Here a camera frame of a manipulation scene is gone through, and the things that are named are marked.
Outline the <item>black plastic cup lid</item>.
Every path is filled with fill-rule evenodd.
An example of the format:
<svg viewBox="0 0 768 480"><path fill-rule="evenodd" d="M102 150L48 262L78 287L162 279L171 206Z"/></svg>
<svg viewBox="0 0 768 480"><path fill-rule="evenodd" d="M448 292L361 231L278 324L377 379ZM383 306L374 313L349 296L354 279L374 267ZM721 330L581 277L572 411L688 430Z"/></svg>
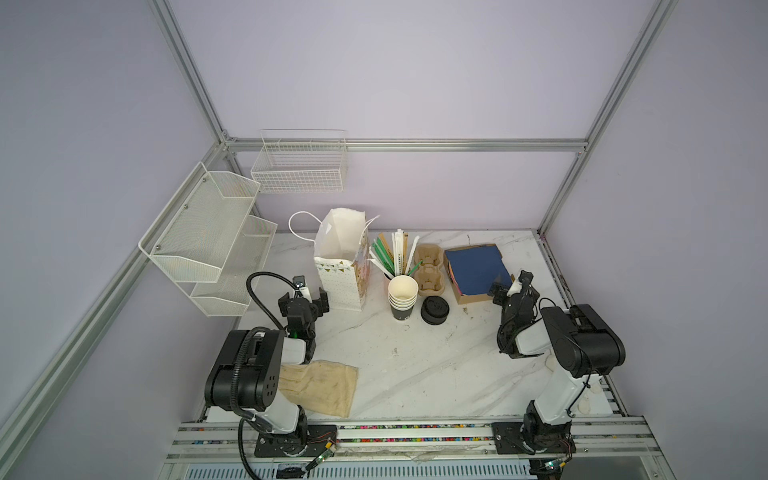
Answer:
<svg viewBox="0 0 768 480"><path fill-rule="evenodd" d="M450 306L448 302L440 296L428 296L425 297L420 315L422 320L432 326L443 324L450 313Z"/></svg>

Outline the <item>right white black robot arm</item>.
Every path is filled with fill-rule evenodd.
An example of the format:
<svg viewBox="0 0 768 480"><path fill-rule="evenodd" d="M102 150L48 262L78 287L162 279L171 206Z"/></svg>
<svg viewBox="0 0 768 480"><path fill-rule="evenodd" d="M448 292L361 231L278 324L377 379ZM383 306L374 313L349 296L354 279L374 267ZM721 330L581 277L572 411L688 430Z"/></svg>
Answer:
<svg viewBox="0 0 768 480"><path fill-rule="evenodd" d="M581 397L593 381L625 362L626 350L590 305L541 306L543 298L532 281L533 274L523 270L511 285L495 282L490 287L493 303L501 307L497 347L511 359L551 353L556 366L522 419L495 422L492 432L497 453L554 455L538 471L559 473L576 450L571 428Z"/></svg>

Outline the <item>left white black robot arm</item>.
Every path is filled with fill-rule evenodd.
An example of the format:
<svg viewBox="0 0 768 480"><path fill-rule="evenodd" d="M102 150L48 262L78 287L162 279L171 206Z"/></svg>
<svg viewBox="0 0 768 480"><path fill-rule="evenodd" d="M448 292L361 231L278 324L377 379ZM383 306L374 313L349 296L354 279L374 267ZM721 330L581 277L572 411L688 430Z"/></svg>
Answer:
<svg viewBox="0 0 768 480"><path fill-rule="evenodd" d="M285 325L255 294L253 282L261 277L289 287L278 299ZM230 331L205 382L205 405L238 417L240 450L245 449L245 428L257 433L253 458L318 455L335 444L337 428L311 426L305 408L288 400L279 383L282 367L307 365L313 359L316 322L330 310L328 294L319 288L312 295L302 276L288 279L268 271L250 274L245 288L275 327Z"/></svg>

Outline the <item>lower white mesh shelf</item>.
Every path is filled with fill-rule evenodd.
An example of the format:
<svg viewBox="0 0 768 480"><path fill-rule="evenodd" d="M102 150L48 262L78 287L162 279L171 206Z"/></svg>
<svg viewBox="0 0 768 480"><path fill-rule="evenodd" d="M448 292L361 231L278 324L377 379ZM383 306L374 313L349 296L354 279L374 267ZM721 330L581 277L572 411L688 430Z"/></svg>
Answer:
<svg viewBox="0 0 768 480"><path fill-rule="evenodd" d="M246 279L264 267L277 227L260 217L246 217L219 280L198 283L191 290L191 301L207 317L240 317L246 313L251 304Z"/></svg>

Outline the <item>white mesh shelf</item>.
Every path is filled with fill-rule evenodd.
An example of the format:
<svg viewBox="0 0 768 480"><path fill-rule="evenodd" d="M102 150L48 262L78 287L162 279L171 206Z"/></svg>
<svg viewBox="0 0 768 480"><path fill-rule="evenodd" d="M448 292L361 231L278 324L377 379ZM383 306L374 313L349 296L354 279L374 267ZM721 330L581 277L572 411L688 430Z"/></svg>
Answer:
<svg viewBox="0 0 768 480"><path fill-rule="evenodd" d="M138 243L175 283L219 280L259 183L197 164Z"/></svg>
<svg viewBox="0 0 768 480"><path fill-rule="evenodd" d="M246 217L219 280L198 283L191 290L191 301L207 317L240 317L246 313L251 304L246 279L264 267L277 227L260 217Z"/></svg>

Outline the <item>white paper gift bag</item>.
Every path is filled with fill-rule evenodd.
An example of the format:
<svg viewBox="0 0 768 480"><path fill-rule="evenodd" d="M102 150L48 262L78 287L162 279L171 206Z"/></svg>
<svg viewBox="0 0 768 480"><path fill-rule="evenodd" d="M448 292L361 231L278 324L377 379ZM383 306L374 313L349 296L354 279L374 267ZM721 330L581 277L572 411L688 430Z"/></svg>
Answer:
<svg viewBox="0 0 768 480"><path fill-rule="evenodd" d="M294 218L302 214L319 224L314 238L304 237L293 229ZM377 219L375 216L368 220L364 211L349 208L331 209L323 220L308 211L298 211L289 217L289 231L314 246L313 260L331 309L363 309L370 273L368 233Z"/></svg>

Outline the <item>brown pulp cup carrier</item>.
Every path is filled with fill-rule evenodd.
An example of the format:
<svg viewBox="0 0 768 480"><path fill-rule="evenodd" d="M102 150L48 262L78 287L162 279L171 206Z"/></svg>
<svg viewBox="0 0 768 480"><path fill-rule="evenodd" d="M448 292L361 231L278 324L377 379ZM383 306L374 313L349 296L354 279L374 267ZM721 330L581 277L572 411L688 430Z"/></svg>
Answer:
<svg viewBox="0 0 768 480"><path fill-rule="evenodd" d="M441 271L443 249L437 244L420 244L416 247L414 260L420 263L413 275L419 286L419 295L423 297L442 295L445 290Z"/></svg>

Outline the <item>stack of paper cups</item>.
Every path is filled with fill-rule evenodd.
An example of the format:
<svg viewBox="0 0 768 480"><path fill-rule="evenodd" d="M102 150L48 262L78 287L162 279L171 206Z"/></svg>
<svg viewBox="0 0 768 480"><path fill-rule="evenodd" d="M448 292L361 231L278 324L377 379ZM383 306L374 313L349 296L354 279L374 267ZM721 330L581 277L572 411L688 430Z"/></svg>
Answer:
<svg viewBox="0 0 768 480"><path fill-rule="evenodd" d="M417 281L407 275L396 276L388 283L388 301L395 320L405 321L411 316L418 292Z"/></svg>

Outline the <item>bundle of wrapped straws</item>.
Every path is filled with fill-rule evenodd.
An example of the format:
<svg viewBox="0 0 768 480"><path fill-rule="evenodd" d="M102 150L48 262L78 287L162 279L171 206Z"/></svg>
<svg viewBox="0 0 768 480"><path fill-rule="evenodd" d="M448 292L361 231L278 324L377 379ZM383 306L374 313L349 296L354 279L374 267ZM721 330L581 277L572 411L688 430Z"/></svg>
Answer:
<svg viewBox="0 0 768 480"><path fill-rule="evenodd" d="M391 234L379 233L370 242L369 261L388 280L397 276L414 277L425 263L417 258L420 245L419 235L411 235L402 229Z"/></svg>

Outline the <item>upper white mesh shelf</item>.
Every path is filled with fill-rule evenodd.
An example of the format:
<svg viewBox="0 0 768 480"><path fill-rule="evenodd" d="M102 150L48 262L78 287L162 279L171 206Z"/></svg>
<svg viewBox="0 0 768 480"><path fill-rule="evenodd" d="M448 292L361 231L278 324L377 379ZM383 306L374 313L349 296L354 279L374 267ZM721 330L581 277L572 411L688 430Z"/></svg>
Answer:
<svg viewBox="0 0 768 480"><path fill-rule="evenodd" d="M175 283L219 280L259 183L197 164L138 243Z"/></svg>

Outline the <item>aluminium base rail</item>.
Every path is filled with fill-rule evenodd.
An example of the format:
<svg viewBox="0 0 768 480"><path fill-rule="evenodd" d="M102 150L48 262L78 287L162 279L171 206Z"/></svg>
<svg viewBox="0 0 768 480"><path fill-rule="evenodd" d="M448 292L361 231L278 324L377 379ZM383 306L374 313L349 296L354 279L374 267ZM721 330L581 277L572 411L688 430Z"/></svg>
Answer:
<svg viewBox="0 0 768 480"><path fill-rule="evenodd" d="M335 461L530 458L492 428L494 419L340 422ZM660 456L661 448L641 417L581 417L571 424L574 457ZM184 423L165 458L167 463L234 462L238 459L236 423Z"/></svg>

